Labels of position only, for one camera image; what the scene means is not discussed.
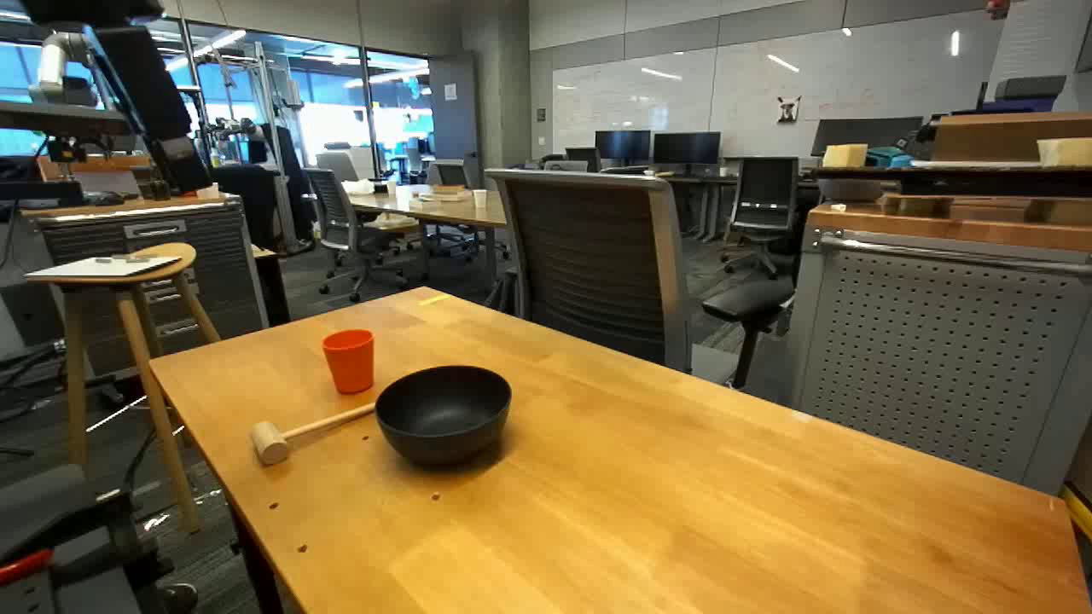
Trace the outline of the orange plastic cup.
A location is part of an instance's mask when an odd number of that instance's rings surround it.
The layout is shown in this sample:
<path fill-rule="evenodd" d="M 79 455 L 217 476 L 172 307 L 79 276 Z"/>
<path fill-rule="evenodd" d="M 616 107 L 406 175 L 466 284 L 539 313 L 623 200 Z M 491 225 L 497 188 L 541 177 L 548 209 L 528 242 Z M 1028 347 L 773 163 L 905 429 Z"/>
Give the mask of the orange plastic cup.
<path fill-rule="evenodd" d="M 376 378 L 376 339 L 365 328 L 325 339 L 325 363 L 340 397 L 370 392 Z"/>

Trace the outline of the black bowl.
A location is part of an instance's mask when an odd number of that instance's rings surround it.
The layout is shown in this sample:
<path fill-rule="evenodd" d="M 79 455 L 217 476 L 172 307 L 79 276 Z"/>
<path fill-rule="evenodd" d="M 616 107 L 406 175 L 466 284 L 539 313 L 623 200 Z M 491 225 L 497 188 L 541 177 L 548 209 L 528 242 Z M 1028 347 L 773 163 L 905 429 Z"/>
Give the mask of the black bowl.
<path fill-rule="evenodd" d="M 476 365 L 418 368 L 381 388 L 376 420 L 410 465 L 454 466 L 501 441 L 513 386 Z"/>

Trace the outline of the grey mesh office chair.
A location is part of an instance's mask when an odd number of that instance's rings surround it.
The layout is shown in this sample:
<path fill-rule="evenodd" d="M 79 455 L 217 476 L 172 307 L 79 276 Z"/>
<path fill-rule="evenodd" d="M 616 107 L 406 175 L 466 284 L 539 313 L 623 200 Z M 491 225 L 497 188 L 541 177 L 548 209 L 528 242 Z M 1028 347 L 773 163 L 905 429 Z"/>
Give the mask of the grey mesh office chair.
<path fill-rule="evenodd" d="M 743 328 L 735 368 L 699 359 L 674 196 L 641 175 L 495 168 L 515 255 L 515 313 L 541 328 L 739 388 L 756 335 L 792 300 L 784 276 L 754 276 L 702 305 Z"/>

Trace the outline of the black computer monitor left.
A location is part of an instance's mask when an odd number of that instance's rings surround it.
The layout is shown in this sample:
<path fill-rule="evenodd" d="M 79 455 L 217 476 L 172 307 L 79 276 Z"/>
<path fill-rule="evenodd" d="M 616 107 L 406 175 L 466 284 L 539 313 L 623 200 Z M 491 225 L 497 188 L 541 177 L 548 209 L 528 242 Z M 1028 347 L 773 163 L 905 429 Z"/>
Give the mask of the black computer monitor left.
<path fill-rule="evenodd" d="M 650 159 L 650 132 L 648 131 L 598 131 L 595 147 L 600 159 L 613 168 L 633 168 Z"/>

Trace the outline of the black computer monitor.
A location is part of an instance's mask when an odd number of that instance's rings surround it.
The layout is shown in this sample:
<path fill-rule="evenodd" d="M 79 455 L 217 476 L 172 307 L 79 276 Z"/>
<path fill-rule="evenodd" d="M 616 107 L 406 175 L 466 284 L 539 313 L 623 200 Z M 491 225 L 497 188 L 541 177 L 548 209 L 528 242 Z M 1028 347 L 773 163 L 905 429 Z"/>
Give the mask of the black computer monitor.
<path fill-rule="evenodd" d="M 716 132 L 658 132 L 656 159 L 663 168 L 711 168 L 720 159 Z"/>
<path fill-rule="evenodd" d="M 650 132 L 648 131 L 598 131 L 595 147 L 600 159 L 613 168 L 633 168 L 650 159 Z"/>

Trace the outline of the long wooden office table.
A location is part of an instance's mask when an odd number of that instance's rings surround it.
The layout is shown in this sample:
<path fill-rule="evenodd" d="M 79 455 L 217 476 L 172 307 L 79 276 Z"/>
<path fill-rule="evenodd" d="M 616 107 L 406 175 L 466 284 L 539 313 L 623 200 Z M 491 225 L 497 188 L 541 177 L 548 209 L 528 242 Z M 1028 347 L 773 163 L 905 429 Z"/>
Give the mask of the long wooden office table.
<path fill-rule="evenodd" d="M 347 206 L 370 212 L 380 222 L 418 222 L 418 225 L 466 225 L 483 234 L 483 267 L 489 267 L 489 305 L 497 307 L 505 295 L 501 267 L 501 232 L 505 209 L 501 197 L 489 188 L 430 188 L 430 184 L 398 184 L 387 196 L 360 191 L 357 180 L 343 180 Z"/>

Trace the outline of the black computer monitor right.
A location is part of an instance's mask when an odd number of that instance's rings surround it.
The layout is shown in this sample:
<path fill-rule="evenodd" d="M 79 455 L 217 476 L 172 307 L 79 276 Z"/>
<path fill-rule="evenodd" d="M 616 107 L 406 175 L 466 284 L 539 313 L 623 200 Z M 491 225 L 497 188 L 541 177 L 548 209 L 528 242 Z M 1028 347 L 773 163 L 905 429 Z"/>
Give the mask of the black computer monitor right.
<path fill-rule="evenodd" d="M 720 159 L 716 132 L 658 132 L 656 159 L 663 168 L 711 168 Z"/>

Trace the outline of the black office chair background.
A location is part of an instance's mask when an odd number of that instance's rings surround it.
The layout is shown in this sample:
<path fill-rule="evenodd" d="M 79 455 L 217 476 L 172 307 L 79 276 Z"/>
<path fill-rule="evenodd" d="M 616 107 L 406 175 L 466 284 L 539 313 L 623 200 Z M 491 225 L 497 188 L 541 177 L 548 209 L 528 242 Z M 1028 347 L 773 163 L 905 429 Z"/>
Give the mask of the black office chair background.
<path fill-rule="evenodd" d="M 731 234 L 743 247 L 728 270 L 756 267 L 778 276 L 773 242 L 792 234 L 796 225 L 796 156 L 743 156 L 731 209 Z"/>

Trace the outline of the small wooden mallet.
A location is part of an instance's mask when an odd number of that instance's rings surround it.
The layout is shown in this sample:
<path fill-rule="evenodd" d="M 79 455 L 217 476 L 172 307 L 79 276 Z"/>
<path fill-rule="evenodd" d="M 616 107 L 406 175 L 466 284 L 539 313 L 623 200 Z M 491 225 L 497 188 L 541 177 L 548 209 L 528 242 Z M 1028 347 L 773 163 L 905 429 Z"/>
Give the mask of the small wooden mallet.
<path fill-rule="evenodd" d="M 321 432 L 321 429 L 335 429 L 340 424 L 360 420 L 370 414 L 371 414 L 371 407 L 357 407 L 357 411 L 330 414 L 325 420 L 315 420 L 315 424 L 305 424 L 305 426 L 293 426 L 293 429 L 279 429 L 277 424 L 255 424 L 249 429 L 249 446 L 254 446 L 254 457 L 264 466 L 274 466 L 274 465 L 282 465 L 293 455 L 298 441 L 306 441 L 306 436 Z"/>

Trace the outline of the grey drawer cabinet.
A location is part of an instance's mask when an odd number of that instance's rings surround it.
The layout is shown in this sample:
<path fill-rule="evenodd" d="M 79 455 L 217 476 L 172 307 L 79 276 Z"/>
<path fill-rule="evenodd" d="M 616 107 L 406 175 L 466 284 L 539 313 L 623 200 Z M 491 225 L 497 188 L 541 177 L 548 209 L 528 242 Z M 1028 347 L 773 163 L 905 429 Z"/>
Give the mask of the grey drawer cabinet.
<path fill-rule="evenodd" d="M 189 242 L 193 262 L 183 270 L 191 295 L 201 300 L 217 339 L 236 339 L 267 328 L 264 290 L 255 281 L 249 225 L 238 197 L 221 200 L 152 200 L 152 206 L 81 206 L 35 212 L 51 262 L 130 255 L 139 250 Z M 209 342 L 191 317 L 177 284 L 150 272 L 175 272 L 172 267 L 142 270 L 142 323 L 150 353 L 172 356 Z M 119 328 L 115 295 L 93 288 L 81 298 L 84 359 L 97 376 L 132 368 L 130 342 Z"/>

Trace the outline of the grey perforated panel cart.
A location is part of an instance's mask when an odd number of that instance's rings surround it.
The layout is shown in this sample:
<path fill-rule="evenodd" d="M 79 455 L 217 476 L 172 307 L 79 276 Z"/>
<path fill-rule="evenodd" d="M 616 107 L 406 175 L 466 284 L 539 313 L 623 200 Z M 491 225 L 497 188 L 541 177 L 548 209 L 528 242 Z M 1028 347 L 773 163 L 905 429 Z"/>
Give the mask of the grey perforated panel cart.
<path fill-rule="evenodd" d="M 1092 234 L 822 206 L 789 347 L 800 411 L 1055 490 L 1092 424 Z"/>

